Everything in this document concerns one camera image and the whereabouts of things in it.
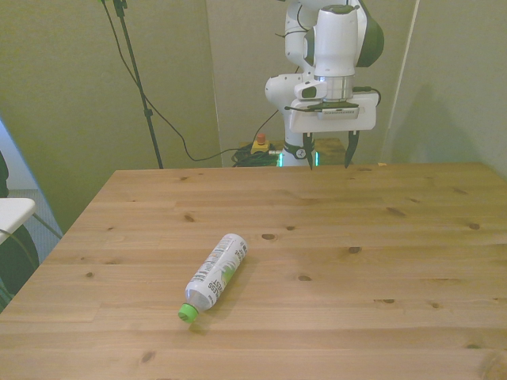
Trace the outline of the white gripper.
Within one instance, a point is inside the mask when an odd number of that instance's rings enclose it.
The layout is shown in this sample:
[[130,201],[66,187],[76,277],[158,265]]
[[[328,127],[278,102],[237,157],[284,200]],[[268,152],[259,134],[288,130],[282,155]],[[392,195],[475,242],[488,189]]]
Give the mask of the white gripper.
[[289,128],[303,134],[303,148],[310,169],[314,165],[315,132],[349,131],[345,151],[345,168],[348,168],[356,152],[360,132],[369,131],[376,124],[377,93],[354,93],[345,101],[294,100],[288,107]]

